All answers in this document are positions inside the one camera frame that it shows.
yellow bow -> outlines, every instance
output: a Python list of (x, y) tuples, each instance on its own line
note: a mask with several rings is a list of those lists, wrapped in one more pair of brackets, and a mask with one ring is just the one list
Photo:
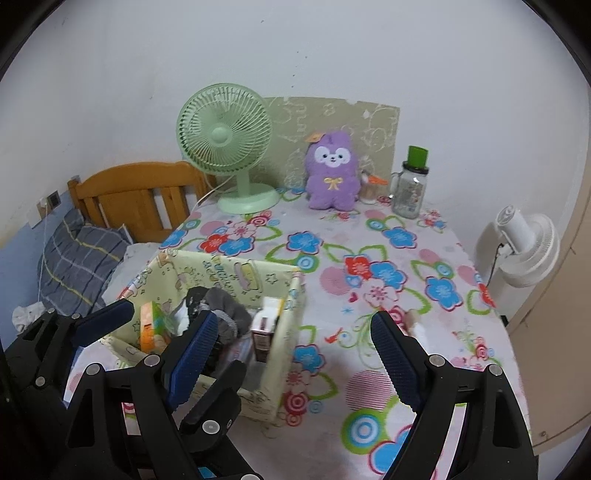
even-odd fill
[(326, 177), (324, 179), (324, 183), (329, 184), (329, 190), (338, 190), (339, 189), (339, 183), (343, 183), (343, 177), (337, 177), (335, 179), (331, 178), (331, 177)]

plush toy face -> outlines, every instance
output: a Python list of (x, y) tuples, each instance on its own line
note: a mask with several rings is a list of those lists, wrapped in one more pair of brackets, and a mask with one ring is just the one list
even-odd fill
[(306, 154), (308, 175), (356, 175), (357, 163), (357, 156), (351, 149), (351, 138), (342, 131), (324, 134), (319, 142), (310, 145)]
[(325, 164), (327, 167), (337, 168), (344, 163), (349, 163), (351, 152), (348, 148), (340, 147), (334, 153), (331, 153), (329, 148), (320, 146), (314, 152), (314, 159), (318, 163)]

blue gripper pad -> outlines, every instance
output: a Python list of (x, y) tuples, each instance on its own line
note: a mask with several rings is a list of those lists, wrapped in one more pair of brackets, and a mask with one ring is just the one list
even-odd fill
[(423, 399), (421, 398), (419, 373), (407, 358), (400, 342), (414, 341), (423, 350), (421, 346), (414, 338), (405, 337), (398, 325), (385, 312), (376, 313), (372, 317), (371, 339), (400, 401), (411, 407), (413, 412), (420, 412), (423, 407)]
[(113, 330), (125, 325), (134, 316), (134, 304), (129, 300), (118, 300), (75, 323), (72, 336), (73, 346), (89, 346)]
[(209, 313), (170, 374), (166, 403), (172, 410), (189, 399), (216, 339), (217, 317)]

beige wallpaper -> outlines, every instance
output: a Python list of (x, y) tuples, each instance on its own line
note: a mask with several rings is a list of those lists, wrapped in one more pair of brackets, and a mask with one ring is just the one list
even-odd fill
[(253, 181), (303, 187), (304, 157), (312, 132), (345, 130), (353, 140), (360, 167), (388, 179), (392, 170), (400, 108), (338, 98), (267, 98), (273, 138), (265, 158), (251, 170)]

power cord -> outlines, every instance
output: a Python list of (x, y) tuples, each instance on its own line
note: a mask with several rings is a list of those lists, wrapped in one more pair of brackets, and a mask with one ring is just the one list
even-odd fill
[[(198, 201), (197, 201), (197, 205), (201, 205), (201, 202), (204, 201), (205, 199), (207, 199), (207, 197), (209, 197), (213, 192), (216, 192), (219, 188), (223, 187), (226, 183), (228, 183), (230, 180), (232, 180), (234, 178), (234, 175), (232, 175), (231, 177), (228, 177), (226, 180), (224, 180), (223, 182), (221, 182), (220, 185), (218, 185), (215, 188), (212, 188), (211, 184), (209, 183), (209, 180), (207, 179), (207, 176), (205, 177), (205, 181), (207, 182), (207, 185), (211, 188), (211, 190), (209, 190), (209, 192), (207, 192), (205, 195), (203, 195)], [(225, 190), (223, 193), (227, 193), (229, 191), (231, 191), (232, 188)]]
[(47, 199), (41, 199), (39, 201), (39, 203), (41, 204), (42, 207), (45, 208), (46, 215), (45, 215), (45, 218), (42, 220), (43, 221), (43, 245), (41, 246), (41, 268), (39, 268), (39, 282), (37, 285), (37, 288), (38, 288), (37, 303), (39, 303), (41, 301), (41, 278), (43, 276), (43, 269), (45, 268), (45, 244), (47, 242), (47, 222), (49, 221), (49, 218), (47, 218), (47, 216), (48, 216)]
[(501, 248), (503, 248), (504, 246), (505, 244), (499, 244), (499, 246), (496, 247), (495, 259), (493, 260), (491, 267), (491, 274), (489, 275), (488, 281), (486, 282), (487, 287), (491, 284), (492, 274), (495, 272), (496, 261), (499, 260), (499, 257), (501, 256)]

